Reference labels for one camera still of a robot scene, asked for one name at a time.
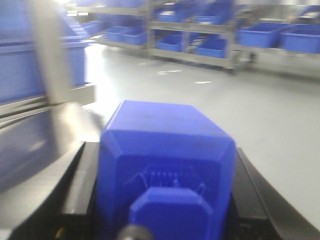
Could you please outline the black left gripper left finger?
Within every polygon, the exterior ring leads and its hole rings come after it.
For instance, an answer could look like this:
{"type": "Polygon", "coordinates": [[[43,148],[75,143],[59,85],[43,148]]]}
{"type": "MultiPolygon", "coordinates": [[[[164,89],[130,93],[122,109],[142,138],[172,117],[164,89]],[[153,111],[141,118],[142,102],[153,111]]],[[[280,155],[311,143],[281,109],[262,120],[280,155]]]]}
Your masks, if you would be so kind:
{"type": "Polygon", "coordinates": [[[48,142],[7,150],[7,238],[91,236],[98,143],[48,142]]]}

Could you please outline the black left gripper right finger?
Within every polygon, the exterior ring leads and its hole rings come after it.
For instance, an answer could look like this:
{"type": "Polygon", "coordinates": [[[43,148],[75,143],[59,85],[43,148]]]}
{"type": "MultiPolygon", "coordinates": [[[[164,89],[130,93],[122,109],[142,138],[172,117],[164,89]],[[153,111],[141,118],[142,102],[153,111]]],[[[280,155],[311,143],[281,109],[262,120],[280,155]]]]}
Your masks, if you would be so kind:
{"type": "Polygon", "coordinates": [[[231,201],[233,240],[318,240],[302,216],[237,149],[231,201]]]}

